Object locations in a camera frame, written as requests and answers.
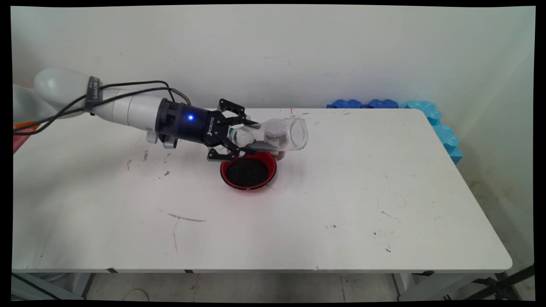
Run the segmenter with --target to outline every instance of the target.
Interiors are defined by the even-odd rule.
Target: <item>black granules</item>
[[[228,167],[225,178],[236,186],[257,186],[269,178],[269,169],[260,160],[241,158]]]

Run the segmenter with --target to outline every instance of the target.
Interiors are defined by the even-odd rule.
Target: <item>robotiq logo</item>
[[[213,124],[213,122],[214,122],[214,117],[211,117],[210,118],[210,124],[209,124],[209,131],[207,131],[207,133],[206,133],[208,135],[212,135],[212,124]]]

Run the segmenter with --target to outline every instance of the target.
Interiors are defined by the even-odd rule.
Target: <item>floor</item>
[[[452,299],[483,288],[470,284]],[[156,302],[340,303],[396,301],[392,274],[95,274],[88,300],[123,300],[134,289]]]

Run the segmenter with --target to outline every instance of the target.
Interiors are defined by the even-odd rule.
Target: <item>bowl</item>
[[[259,160],[263,162],[263,164],[265,164],[265,166],[268,168],[268,171],[269,171],[267,180],[253,186],[240,186],[231,182],[227,176],[228,169],[230,166],[233,165],[233,163],[237,162],[240,159],[255,159],[255,160]],[[245,154],[243,157],[237,157],[233,161],[222,162],[222,164],[220,165],[220,176],[222,176],[222,179],[224,180],[224,182],[228,184],[230,187],[237,188],[239,190],[255,190],[257,188],[261,188],[265,186],[266,184],[268,184],[269,181],[273,179],[276,173],[277,173],[277,162],[275,161],[275,158],[273,157],[273,155],[270,154],[269,152],[258,152],[255,155]]]

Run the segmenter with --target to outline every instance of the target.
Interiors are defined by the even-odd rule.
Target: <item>red bowl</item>
[[[273,179],[273,177],[277,173],[277,161],[275,161],[275,158],[273,157],[272,154],[268,152],[258,152],[255,155],[245,154],[243,158],[257,159],[262,161],[265,164],[265,166],[268,167],[269,177],[267,180],[265,180],[264,182],[262,182],[261,184],[257,186],[242,187],[242,186],[234,185],[226,178],[225,173],[228,170],[228,168],[231,166],[231,164],[239,160],[240,158],[241,157],[237,157],[233,161],[222,162],[222,164],[220,165],[220,175],[222,176],[222,179],[224,180],[224,182],[228,184],[230,187],[238,188],[240,190],[254,190],[268,184],[269,181],[271,181],[271,179]]]

